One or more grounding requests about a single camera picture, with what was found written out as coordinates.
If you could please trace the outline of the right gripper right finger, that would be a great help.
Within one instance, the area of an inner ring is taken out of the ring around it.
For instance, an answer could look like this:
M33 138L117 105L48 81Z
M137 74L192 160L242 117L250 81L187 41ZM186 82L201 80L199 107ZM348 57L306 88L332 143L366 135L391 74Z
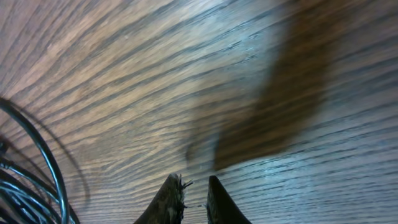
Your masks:
M209 176L206 209L208 224L251 224L215 175Z

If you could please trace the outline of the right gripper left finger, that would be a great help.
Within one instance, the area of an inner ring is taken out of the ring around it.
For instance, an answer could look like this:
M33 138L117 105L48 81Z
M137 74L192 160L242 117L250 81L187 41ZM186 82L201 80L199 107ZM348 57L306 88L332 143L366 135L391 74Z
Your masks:
M134 224L181 224L187 207L185 189L192 184L191 180L184 182L181 175L170 174Z

